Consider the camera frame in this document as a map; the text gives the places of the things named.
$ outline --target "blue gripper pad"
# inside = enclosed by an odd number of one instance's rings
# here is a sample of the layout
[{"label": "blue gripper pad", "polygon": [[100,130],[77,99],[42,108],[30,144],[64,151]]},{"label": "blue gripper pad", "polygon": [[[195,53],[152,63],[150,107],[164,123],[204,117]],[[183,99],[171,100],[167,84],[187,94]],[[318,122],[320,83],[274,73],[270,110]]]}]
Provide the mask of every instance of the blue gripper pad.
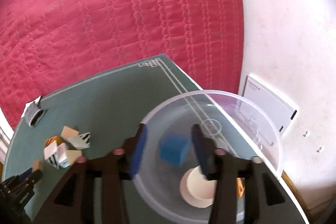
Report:
[{"label": "blue gripper pad", "polygon": [[129,175],[134,179],[135,175],[139,172],[142,154],[147,141],[147,126],[144,123],[139,125],[138,132],[135,135],[137,143],[131,157],[131,168]]},{"label": "blue gripper pad", "polygon": [[160,141],[160,158],[173,166],[181,166],[189,146],[190,138],[178,134],[165,136]]}]

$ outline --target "blue cube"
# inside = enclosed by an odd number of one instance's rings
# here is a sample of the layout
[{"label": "blue cube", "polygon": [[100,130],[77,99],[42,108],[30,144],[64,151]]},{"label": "blue cube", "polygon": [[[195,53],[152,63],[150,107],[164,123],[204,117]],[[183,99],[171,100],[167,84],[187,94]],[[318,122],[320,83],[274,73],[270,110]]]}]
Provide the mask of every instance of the blue cube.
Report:
[{"label": "blue cube", "polygon": [[190,138],[171,134],[160,141],[161,160],[173,165],[181,166],[190,146]]}]

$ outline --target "clear plastic bowl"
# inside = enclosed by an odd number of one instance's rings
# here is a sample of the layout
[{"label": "clear plastic bowl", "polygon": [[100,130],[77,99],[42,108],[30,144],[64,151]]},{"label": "clear plastic bowl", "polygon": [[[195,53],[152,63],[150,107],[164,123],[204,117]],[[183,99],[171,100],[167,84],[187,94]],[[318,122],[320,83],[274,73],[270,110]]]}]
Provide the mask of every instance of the clear plastic bowl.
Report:
[{"label": "clear plastic bowl", "polygon": [[[194,124],[217,147],[232,155],[251,159],[260,156],[276,177],[283,171],[283,146],[278,130],[256,104],[236,94],[198,90],[177,95],[154,108],[143,120],[147,143],[134,184],[141,197],[157,213],[179,224],[207,224],[211,206],[187,204],[179,191],[184,173],[198,165],[191,145],[181,166],[160,158],[160,141],[171,134],[190,139]],[[244,218],[244,197],[237,200],[237,221]]]}]

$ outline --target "white block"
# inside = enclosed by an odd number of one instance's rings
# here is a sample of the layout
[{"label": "white block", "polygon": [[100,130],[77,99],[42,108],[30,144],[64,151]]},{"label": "white block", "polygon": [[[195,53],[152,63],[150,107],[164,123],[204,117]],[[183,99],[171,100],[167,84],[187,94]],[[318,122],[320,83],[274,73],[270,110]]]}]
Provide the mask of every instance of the white block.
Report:
[{"label": "white block", "polygon": [[50,145],[44,148],[43,155],[44,160],[47,163],[49,163],[56,169],[59,169],[57,141],[53,141]]},{"label": "white block", "polygon": [[81,150],[66,150],[59,155],[58,162],[62,168],[73,165],[73,163],[82,155]]}]

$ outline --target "striped block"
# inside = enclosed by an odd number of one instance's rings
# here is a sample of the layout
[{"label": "striped block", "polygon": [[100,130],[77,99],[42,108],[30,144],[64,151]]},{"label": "striped block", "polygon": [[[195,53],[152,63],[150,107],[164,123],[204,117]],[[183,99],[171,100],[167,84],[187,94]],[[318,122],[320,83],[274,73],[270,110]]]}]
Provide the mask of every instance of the striped block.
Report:
[{"label": "striped block", "polygon": [[58,149],[57,149],[57,141],[53,141],[50,143],[46,148],[43,150],[44,160],[55,167],[56,169],[59,169],[58,164]]},{"label": "striped block", "polygon": [[91,133],[84,133],[74,137],[67,138],[66,141],[71,143],[74,148],[82,150],[90,147]]}]

